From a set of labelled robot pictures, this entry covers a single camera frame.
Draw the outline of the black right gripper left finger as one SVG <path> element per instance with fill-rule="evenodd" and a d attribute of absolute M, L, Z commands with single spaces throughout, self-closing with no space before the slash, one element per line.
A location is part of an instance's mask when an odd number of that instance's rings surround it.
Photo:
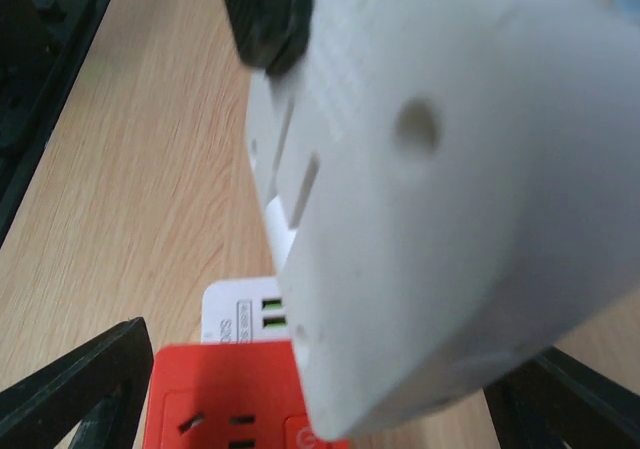
<path fill-rule="evenodd" d="M 1 446 L 131 448 L 153 362 L 145 320 L 116 324 L 1 392 Z"/>

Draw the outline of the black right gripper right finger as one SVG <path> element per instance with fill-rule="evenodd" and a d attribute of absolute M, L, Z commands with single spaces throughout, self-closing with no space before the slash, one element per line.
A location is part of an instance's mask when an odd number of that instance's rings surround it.
<path fill-rule="evenodd" d="M 557 348 L 483 393 L 502 448 L 639 446 L 639 395 Z"/>

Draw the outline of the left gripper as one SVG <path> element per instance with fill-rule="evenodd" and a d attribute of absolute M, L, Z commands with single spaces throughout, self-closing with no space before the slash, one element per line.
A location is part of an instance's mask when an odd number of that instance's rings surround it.
<path fill-rule="evenodd" d="M 241 62 L 287 73 L 304 55 L 314 0 L 224 0 Z"/>

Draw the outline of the red cube socket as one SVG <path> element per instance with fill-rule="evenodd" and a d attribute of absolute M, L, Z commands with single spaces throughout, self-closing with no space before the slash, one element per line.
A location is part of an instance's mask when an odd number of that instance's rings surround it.
<path fill-rule="evenodd" d="M 347 448 L 316 436 L 290 342 L 171 345 L 155 357 L 146 448 Z"/>

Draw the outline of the white power strip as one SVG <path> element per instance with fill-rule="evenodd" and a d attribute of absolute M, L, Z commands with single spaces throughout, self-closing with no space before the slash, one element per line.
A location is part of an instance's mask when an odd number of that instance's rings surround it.
<path fill-rule="evenodd" d="M 274 277 L 221 280 L 204 292 L 202 343 L 252 343 L 290 338 Z"/>

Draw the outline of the white cube adapter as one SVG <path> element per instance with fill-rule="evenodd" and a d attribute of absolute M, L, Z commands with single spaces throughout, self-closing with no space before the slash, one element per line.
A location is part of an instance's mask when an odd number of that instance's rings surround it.
<path fill-rule="evenodd" d="M 266 205 L 263 215 L 275 273 L 279 274 L 286 264 L 297 229 L 289 227 L 279 195 Z"/>

